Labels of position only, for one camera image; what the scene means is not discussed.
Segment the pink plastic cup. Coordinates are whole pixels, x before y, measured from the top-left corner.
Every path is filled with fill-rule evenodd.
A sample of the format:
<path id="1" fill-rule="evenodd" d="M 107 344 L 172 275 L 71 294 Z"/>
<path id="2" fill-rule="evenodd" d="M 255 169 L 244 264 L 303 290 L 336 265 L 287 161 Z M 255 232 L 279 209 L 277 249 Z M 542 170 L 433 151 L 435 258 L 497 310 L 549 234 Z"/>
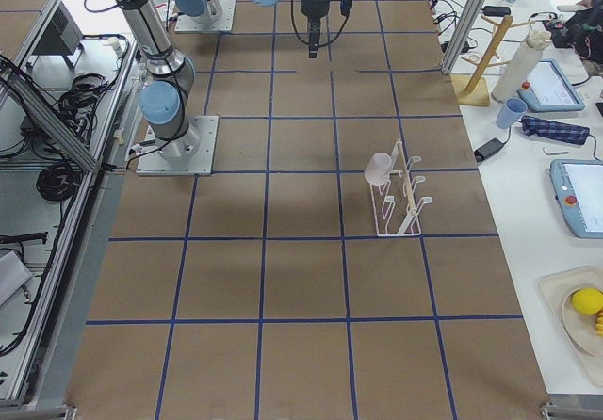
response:
<path id="1" fill-rule="evenodd" d="M 373 186 L 383 186 L 389 180 L 392 159 L 388 153 L 378 152 L 371 156 L 365 171 L 365 180 Z"/>

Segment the light blue cup on desk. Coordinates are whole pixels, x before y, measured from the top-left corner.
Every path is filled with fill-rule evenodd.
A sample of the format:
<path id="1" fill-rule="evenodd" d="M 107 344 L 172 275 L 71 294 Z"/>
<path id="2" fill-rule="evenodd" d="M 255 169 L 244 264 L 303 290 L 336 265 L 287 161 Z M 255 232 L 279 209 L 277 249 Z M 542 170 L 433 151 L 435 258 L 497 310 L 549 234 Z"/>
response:
<path id="1" fill-rule="evenodd" d="M 508 98 L 498 111 L 496 126 L 499 129 L 511 127 L 516 121 L 520 121 L 528 110 L 527 104 L 520 98 Z"/>

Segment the wooden mug tree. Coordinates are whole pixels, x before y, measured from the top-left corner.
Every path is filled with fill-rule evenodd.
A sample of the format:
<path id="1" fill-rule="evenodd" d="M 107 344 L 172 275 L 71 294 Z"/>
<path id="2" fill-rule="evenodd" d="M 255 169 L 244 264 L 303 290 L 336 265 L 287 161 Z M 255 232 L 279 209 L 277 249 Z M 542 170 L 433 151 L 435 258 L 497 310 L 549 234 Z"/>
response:
<path id="1" fill-rule="evenodd" d="M 513 16 L 505 15 L 498 22 L 491 17 L 481 15 L 481 18 L 493 26 L 493 36 L 479 62 L 470 58 L 462 57 L 462 60 L 475 66 L 475 71 L 471 76 L 452 74 L 450 76 L 454 91 L 459 105 L 489 106 L 490 93 L 486 80 L 482 77 L 485 70 L 489 67 L 505 65 L 505 62 L 492 63 L 492 57 L 497 53 L 497 48 L 510 28 L 532 24 L 533 20 L 513 24 Z"/>

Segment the black power adapter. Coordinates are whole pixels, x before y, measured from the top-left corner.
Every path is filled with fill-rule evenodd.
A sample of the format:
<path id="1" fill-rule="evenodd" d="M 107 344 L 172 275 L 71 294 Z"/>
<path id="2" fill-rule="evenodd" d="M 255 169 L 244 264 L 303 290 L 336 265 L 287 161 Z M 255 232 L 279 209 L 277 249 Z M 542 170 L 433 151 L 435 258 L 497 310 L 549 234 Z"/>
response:
<path id="1" fill-rule="evenodd" d="M 481 163 L 486 159 L 489 159 L 490 157 L 500 152 L 505 145 L 506 143 L 500 141 L 498 138 L 490 139 L 473 152 L 476 162 Z"/>

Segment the blue teach pendant upper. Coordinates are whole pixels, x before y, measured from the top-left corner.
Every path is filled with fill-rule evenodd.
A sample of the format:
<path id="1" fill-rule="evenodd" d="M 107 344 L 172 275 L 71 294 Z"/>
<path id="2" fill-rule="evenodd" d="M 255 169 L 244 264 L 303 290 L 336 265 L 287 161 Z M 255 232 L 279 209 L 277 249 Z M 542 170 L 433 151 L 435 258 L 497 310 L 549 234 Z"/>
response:
<path id="1" fill-rule="evenodd" d="M 581 111 L 585 107 L 554 59 L 539 61 L 517 94 L 533 112 Z"/>

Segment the blue teach pendant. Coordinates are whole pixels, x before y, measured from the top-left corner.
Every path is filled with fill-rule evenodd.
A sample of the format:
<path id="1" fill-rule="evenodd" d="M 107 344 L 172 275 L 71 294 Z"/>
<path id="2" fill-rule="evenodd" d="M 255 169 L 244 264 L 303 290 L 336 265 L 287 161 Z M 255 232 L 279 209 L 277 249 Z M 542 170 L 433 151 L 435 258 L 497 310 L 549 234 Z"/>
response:
<path id="1" fill-rule="evenodd" d="M 579 238 L 602 238 L 602 163 L 554 159 L 549 175 L 564 221 Z"/>
<path id="2" fill-rule="evenodd" d="M 533 112 L 581 111 L 585 107 L 554 59 L 539 61 L 517 94 Z"/>

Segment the folded dark plaid umbrella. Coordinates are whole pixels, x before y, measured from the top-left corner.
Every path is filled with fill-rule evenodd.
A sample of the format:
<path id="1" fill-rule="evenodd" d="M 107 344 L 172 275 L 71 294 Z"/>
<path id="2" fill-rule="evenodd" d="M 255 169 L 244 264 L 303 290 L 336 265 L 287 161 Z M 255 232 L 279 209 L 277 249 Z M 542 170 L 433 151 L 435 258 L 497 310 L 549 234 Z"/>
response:
<path id="1" fill-rule="evenodd" d="M 526 136 L 543 137 L 569 144 L 583 145 L 590 135 L 590 129 L 585 126 L 539 119 L 528 115 L 524 116 L 520 122 Z"/>

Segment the blue teach pendant lower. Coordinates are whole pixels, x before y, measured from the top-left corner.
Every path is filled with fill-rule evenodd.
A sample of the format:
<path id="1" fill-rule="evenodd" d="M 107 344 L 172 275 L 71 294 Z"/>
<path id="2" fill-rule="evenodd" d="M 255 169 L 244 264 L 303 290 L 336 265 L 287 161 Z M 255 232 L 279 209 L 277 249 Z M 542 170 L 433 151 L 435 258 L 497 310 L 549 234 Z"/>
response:
<path id="1" fill-rule="evenodd" d="M 602 163 L 554 159 L 549 175 L 564 221 L 579 238 L 602 238 Z"/>

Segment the beige tray with fruit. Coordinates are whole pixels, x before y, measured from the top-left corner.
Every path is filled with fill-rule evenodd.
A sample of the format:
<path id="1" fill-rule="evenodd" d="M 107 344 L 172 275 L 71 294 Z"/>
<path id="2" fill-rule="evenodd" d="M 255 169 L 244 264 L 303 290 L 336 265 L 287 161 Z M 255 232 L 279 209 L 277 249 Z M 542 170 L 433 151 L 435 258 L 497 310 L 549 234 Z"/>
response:
<path id="1" fill-rule="evenodd" d="M 579 313 L 571 304 L 581 288 L 602 290 L 602 270 L 585 266 L 543 277 L 539 289 L 549 310 L 561 325 L 590 382 L 602 387 L 602 337 L 595 332 L 596 314 Z"/>

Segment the yellow lemon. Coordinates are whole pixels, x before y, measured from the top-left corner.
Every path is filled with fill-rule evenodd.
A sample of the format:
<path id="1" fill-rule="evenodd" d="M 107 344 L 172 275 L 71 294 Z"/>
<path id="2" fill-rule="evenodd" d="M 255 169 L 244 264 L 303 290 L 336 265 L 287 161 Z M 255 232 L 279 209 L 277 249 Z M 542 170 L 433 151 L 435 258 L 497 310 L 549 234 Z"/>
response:
<path id="1" fill-rule="evenodd" d="M 571 304 L 583 315 L 594 315 L 602 310 L 603 294 L 594 287 L 580 288 L 572 294 Z"/>

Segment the aluminium frame post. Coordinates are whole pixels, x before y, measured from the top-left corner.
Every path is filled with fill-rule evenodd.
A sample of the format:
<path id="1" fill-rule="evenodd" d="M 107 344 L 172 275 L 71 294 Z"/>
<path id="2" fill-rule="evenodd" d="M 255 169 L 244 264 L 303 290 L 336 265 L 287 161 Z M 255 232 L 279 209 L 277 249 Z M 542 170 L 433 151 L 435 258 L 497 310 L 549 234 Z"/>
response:
<path id="1" fill-rule="evenodd" d="M 453 66 L 461 53 L 469 30 L 480 13 L 485 0 L 467 0 L 464 11 L 461 13 L 459 23 L 449 40 L 448 47 L 443 55 L 441 63 L 442 74 L 450 74 Z"/>

